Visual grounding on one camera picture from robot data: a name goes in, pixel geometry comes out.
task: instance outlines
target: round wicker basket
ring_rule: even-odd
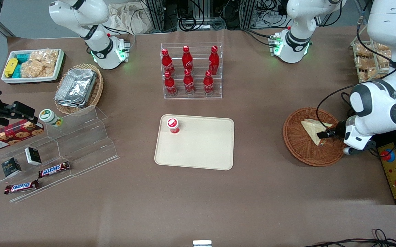
[[[336,125],[338,120],[330,113],[319,110],[322,122]],[[300,161],[311,166],[329,166],[343,156],[345,144],[335,138],[328,138],[323,145],[317,146],[303,128],[301,121],[317,120],[316,108],[300,108],[290,114],[283,125],[283,138],[290,152]]]
[[[93,87],[93,90],[91,91],[91,95],[90,95],[90,99],[88,100],[87,107],[92,106],[92,105],[97,105],[97,103],[99,102],[99,100],[101,98],[102,90],[104,89],[104,79],[102,78],[102,75],[101,75],[101,72],[99,71],[99,69],[96,68],[96,66],[94,66],[92,64],[79,64],[79,65],[74,66],[71,69],[91,69],[97,73],[97,78],[96,78],[96,81],[94,82],[95,85]],[[59,90],[64,77],[67,75],[67,73],[71,69],[69,69],[67,72],[65,72],[65,74],[61,77],[61,80],[59,81],[56,91]],[[65,114],[72,114],[72,113],[75,113],[76,111],[81,110],[81,108],[59,105],[56,101],[55,101],[55,105],[60,112],[65,113]]]

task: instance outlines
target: coca-cola bottle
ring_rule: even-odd
[[[184,69],[184,89],[186,94],[192,95],[195,93],[194,79],[192,77],[190,69]]]
[[[204,94],[206,96],[210,96],[213,94],[213,78],[212,78],[212,73],[210,70],[206,71],[206,76],[204,77]]]
[[[184,69],[190,69],[190,73],[193,73],[194,70],[194,60],[192,55],[190,54],[190,49],[187,45],[183,47],[183,67]]]
[[[175,69],[173,68],[173,61],[172,58],[169,56],[168,49],[163,48],[162,49],[162,64],[163,64],[163,69],[165,71],[168,71],[171,73],[171,75],[175,75]]]
[[[166,93],[171,96],[175,96],[178,93],[175,87],[175,81],[171,77],[171,73],[169,71],[165,72],[165,88],[166,88]]]
[[[218,47],[212,46],[212,53],[209,56],[209,70],[212,75],[216,75],[218,72],[218,66],[220,65],[220,57],[218,55]]]

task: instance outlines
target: teal snack package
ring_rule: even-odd
[[[16,59],[18,59],[18,63],[24,63],[29,59],[29,56],[30,56],[29,53],[17,54]]]
[[[12,74],[12,78],[21,78],[21,64],[15,67],[15,71]]]

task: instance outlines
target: snickers bar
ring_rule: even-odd
[[[44,176],[48,176],[48,175],[52,175],[53,173],[57,173],[60,172],[62,170],[68,170],[70,169],[70,163],[69,161],[66,161],[62,164],[59,164],[57,166],[54,167],[50,167],[49,169],[46,170],[40,170],[38,173],[38,178],[42,178]]]
[[[38,180],[29,183],[19,184],[19,185],[6,186],[6,188],[4,189],[4,193],[7,195],[7,194],[12,194],[20,191],[27,191],[31,189],[39,189]]]

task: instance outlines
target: table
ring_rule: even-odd
[[[282,139],[290,113],[358,81],[348,50],[354,34],[355,27],[318,28],[297,64],[271,57],[241,31],[138,36],[128,63],[102,70],[98,107],[109,117],[107,132],[120,159],[21,203],[8,203],[0,187],[0,246],[182,247],[211,239],[215,247],[293,247],[372,238],[372,228],[396,239],[396,206],[376,158],[365,153],[331,167],[309,167]],[[224,45],[223,99],[164,100],[160,43],[207,41]],[[93,63],[80,38],[10,38],[8,50],[46,47],[65,51],[65,71]],[[0,89],[4,102],[55,108],[55,83],[0,81]],[[323,108],[338,119],[347,111],[339,95]],[[233,168],[155,164],[163,114],[233,119]]]

